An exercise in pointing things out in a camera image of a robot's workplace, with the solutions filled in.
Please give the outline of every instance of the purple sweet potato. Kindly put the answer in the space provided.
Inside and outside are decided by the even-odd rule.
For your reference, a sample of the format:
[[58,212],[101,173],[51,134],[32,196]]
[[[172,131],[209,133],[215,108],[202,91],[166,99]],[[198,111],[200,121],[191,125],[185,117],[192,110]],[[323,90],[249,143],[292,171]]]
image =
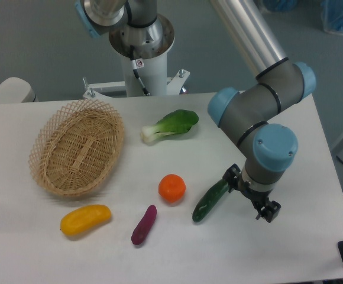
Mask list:
[[157,215],[156,206],[150,205],[147,211],[145,212],[143,218],[138,223],[137,227],[132,233],[131,240],[133,244],[139,245],[145,241],[150,229],[153,226],[154,220],[156,220],[156,215]]

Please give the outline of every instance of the screw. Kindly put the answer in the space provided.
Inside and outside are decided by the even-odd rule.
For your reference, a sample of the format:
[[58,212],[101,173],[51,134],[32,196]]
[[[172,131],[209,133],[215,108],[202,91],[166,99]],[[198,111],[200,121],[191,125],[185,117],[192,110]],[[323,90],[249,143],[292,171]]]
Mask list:
[[179,78],[183,78],[183,74],[185,74],[186,71],[184,71],[183,69],[179,70]]
[[95,98],[95,93],[94,93],[94,91],[93,91],[93,88],[90,88],[90,96],[91,96],[92,98]]

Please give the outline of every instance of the white chair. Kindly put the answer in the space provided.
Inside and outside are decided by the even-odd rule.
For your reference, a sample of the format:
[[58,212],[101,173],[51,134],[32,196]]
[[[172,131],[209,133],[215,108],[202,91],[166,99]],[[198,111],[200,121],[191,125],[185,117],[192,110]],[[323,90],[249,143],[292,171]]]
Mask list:
[[11,77],[0,84],[0,104],[38,102],[36,94],[26,81]]

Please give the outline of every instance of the metal bracket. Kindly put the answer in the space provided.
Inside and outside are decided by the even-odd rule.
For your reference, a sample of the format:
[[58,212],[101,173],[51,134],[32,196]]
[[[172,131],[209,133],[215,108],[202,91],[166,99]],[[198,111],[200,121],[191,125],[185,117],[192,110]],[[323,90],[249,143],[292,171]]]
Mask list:
[[[168,77],[166,80],[166,94],[167,95],[178,95],[187,93],[186,88],[183,86],[185,81],[190,76],[190,72],[184,69],[180,69],[175,77]],[[89,84],[86,77],[82,78],[83,85],[85,87],[85,93],[83,97],[85,99],[96,99],[93,95],[99,93],[114,93],[114,92],[125,92],[124,81],[109,82],[109,83],[96,83]]]

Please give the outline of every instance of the blue joint cap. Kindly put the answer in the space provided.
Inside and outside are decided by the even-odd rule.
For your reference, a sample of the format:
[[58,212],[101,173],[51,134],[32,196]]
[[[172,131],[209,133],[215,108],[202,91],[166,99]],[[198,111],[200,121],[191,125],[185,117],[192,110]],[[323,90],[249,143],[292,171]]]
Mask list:
[[291,129],[280,124],[267,124],[253,140],[254,157],[271,172],[284,172],[294,160],[297,139]]
[[232,87],[224,88],[217,92],[208,103],[208,114],[217,126],[220,124],[229,102],[238,93],[238,90]]
[[304,91],[302,99],[308,96],[316,89],[316,76],[311,67],[304,62],[294,63],[301,71],[304,80]]
[[98,38],[100,35],[97,33],[97,31],[93,28],[92,24],[90,23],[89,19],[87,18],[85,14],[85,10],[82,8],[81,3],[79,0],[75,2],[75,7],[78,13],[78,16],[80,17],[83,25],[85,26],[86,30],[90,34],[92,38]]

